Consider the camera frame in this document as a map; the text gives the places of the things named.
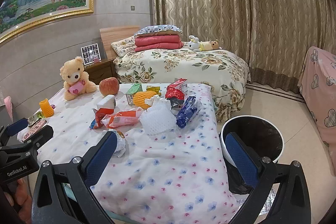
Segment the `nightstand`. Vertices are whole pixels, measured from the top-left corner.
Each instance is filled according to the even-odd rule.
[[[100,81],[106,78],[117,78],[113,59],[102,59],[99,63],[86,66],[84,71],[89,74],[89,80],[96,85],[99,85]]]

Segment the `wooden headboard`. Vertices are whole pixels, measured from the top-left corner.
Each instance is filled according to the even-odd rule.
[[[138,30],[140,30],[139,26],[119,26],[99,29],[107,58],[115,59],[118,56],[111,47],[112,42],[131,37]]]

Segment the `teddy bear's ear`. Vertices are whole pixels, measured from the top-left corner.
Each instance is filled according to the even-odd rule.
[[[80,61],[81,63],[83,63],[83,58],[80,57],[80,56],[77,56],[77,57],[75,58],[75,60],[76,60],[76,61]]]

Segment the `blue gripper pad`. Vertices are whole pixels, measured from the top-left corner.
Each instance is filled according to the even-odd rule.
[[[117,136],[112,132],[107,140],[102,144],[99,150],[90,160],[86,168],[86,186],[90,187],[97,184],[106,165],[109,163],[114,151],[117,148]]]
[[[226,135],[225,146],[244,182],[255,188],[259,182],[258,169],[231,133]]]
[[[9,125],[7,127],[7,136],[14,136],[16,133],[19,133],[21,130],[28,126],[28,120],[26,118],[22,118],[21,120]]]

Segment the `stuffed animal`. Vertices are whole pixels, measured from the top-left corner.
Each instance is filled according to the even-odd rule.
[[[67,101],[97,89],[96,84],[89,81],[89,74],[84,71],[83,59],[79,56],[64,63],[64,66],[60,68],[60,76],[65,81],[64,99]]]
[[[189,49],[195,52],[206,52],[206,51],[222,49],[219,46],[218,39],[216,39],[216,41],[199,42],[198,37],[194,37],[193,35],[190,35],[189,38],[190,38],[190,42],[188,43],[188,47]]]

